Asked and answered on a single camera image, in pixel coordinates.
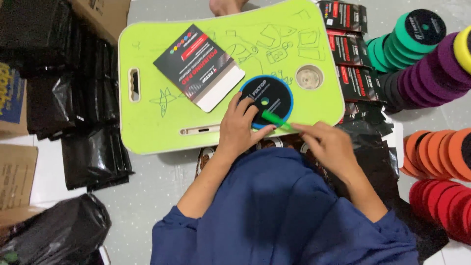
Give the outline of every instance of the finger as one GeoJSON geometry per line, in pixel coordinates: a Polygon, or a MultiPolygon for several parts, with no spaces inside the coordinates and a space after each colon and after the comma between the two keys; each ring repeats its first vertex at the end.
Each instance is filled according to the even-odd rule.
{"type": "Polygon", "coordinates": [[[235,109],[235,114],[237,116],[244,116],[245,111],[247,110],[248,106],[253,103],[252,98],[245,98],[239,102],[239,105],[237,105],[237,108],[235,109]]]}
{"type": "Polygon", "coordinates": [[[302,135],[301,138],[309,145],[309,149],[311,149],[311,152],[315,157],[319,159],[324,157],[324,148],[318,140],[306,133],[302,135]]]}
{"type": "Polygon", "coordinates": [[[255,115],[259,112],[259,108],[257,108],[256,105],[252,105],[249,107],[249,109],[245,112],[244,114],[244,119],[249,122],[249,123],[252,123],[253,121],[253,118],[255,118],[255,115]]]}
{"type": "Polygon", "coordinates": [[[256,132],[252,132],[252,143],[255,144],[258,141],[262,140],[265,136],[271,133],[276,126],[273,124],[267,125],[256,132]]]}
{"type": "Polygon", "coordinates": [[[329,134],[331,128],[325,128],[322,124],[316,123],[315,125],[304,125],[292,123],[291,126],[299,131],[307,133],[313,137],[322,139],[329,134]]]}
{"type": "Polygon", "coordinates": [[[237,92],[229,102],[229,106],[227,108],[227,112],[234,113],[237,108],[237,103],[239,102],[240,97],[242,96],[242,92],[237,92]]]}

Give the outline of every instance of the stack of black bags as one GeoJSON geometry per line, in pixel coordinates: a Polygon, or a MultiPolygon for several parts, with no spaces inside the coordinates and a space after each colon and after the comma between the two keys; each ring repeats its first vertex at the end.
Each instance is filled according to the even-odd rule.
{"type": "Polygon", "coordinates": [[[0,62],[27,79],[28,132],[39,140],[62,139],[67,188],[129,182],[116,48],[66,0],[4,2],[0,25],[0,62]]]}

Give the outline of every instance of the patterned cloth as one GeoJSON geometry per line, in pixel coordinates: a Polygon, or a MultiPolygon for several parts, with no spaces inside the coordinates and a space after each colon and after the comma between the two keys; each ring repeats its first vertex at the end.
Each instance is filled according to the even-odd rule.
{"type": "MultiPolygon", "coordinates": [[[[200,149],[200,154],[198,155],[198,163],[196,164],[196,173],[195,178],[201,173],[204,166],[208,163],[211,157],[214,155],[214,152],[217,149],[216,146],[206,147],[200,149]]],[[[314,157],[309,146],[299,137],[297,134],[284,135],[280,137],[268,137],[259,141],[257,144],[250,147],[242,156],[248,155],[260,149],[265,148],[292,148],[304,155],[304,158],[308,164],[313,168],[317,174],[324,178],[324,181],[333,188],[332,181],[328,176],[325,168],[319,163],[319,161],[314,157]]]]}

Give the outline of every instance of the purple polishing pad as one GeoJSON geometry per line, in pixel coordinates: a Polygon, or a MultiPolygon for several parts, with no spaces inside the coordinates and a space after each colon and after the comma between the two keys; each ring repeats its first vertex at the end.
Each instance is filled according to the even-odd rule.
{"type": "Polygon", "coordinates": [[[426,101],[428,101],[431,104],[439,104],[443,105],[445,103],[450,102],[451,100],[447,99],[441,99],[437,96],[435,96],[433,93],[428,91],[427,88],[424,87],[422,82],[419,79],[419,74],[418,74],[418,67],[419,64],[415,64],[412,66],[411,74],[410,74],[410,81],[412,84],[413,89],[420,94],[422,98],[424,98],[426,101]]]}
{"type": "Polygon", "coordinates": [[[440,87],[446,87],[449,90],[455,91],[468,91],[469,86],[461,83],[460,81],[452,78],[445,70],[439,61],[438,50],[434,49],[431,53],[427,54],[422,60],[426,61],[430,67],[431,76],[430,83],[436,83],[440,87]]]}
{"type": "Polygon", "coordinates": [[[422,108],[422,106],[419,106],[417,103],[415,103],[410,97],[409,94],[406,93],[406,86],[404,83],[405,75],[407,72],[404,70],[402,73],[399,75],[398,78],[398,92],[399,95],[402,97],[402,99],[406,102],[406,107],[404,109],[418,109],[422,108]]]}
{"type": "Polygon", "coordinates": [[[456,86],[453,88],[445,84],[440,84],[435,80],[434,77],[437,75],[446,75],[443,70],[439,70],[440,67],[431,67],[434,63],[433,57],[435,56],[435,52],[436,50],[419,61],[417,76],[420,78],[420,81],[428,91],[441,99],[454,100],[464,96],[466,92],[468,92],[468,89],[458,90],[456,86]]]}
{"type": "Polygon", "coordinates": [[[438,59],[443,70],[453,79],[471,87],[471,75],[458,63],[453,51],[453,42],[458,32],[446,36],[437,46],[438,59]]]}
{"type": "Polygon", "coordinates": [[[418,106],[422,108],[428,108],[428,107],[438,107],[440,104],[433,104],[428,101],[426,101],[417,91],[414,90],[414,87],[412,86],[411,82],[411,73],[412,73],[412,67],[409,66],[408,68],[405,69],[404,71],[404,92],[409,96],[409,98],[418,106]]]}

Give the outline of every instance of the person's right hand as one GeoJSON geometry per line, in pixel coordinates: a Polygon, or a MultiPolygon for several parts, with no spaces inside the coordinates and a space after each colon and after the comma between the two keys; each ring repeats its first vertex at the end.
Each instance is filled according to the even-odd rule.
{"type": "Polygon", "coordinates": [[[361,168],[347,133],[323,122],[315,125],[292,124],[292,127],[302,132],[301,138],[309,145],[319,162],[343,182],[358,175],[356,173],[361,168]]]}

